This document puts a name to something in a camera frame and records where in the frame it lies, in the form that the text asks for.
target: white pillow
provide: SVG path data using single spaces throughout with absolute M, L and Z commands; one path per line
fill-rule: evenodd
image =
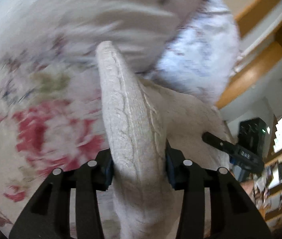
M 113 41 L 135 72 L 149 69 L 202 0 L 0 0 L 0 61 L 95 65 Z

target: red flower print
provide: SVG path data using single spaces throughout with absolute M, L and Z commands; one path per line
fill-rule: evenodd
M 4 196 L 14 202 L 19 202 L 25 199 L 26 189 L 18 185 L 11 185 L 7 188 L 7 192 L 4 193 Z
M 93 133 L 95 120 L 73 117 L 69 105 L 48 101 L 13 115 L 19 127 L 16 148 L 42 178 L 57 167 L 77 169 L 103 149 L 103 135 Z

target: dark spot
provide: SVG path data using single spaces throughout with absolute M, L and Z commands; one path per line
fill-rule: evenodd
M 169 2 L 169 0 L 158 0 L 157 3 L 159 5 L 166 5 Z

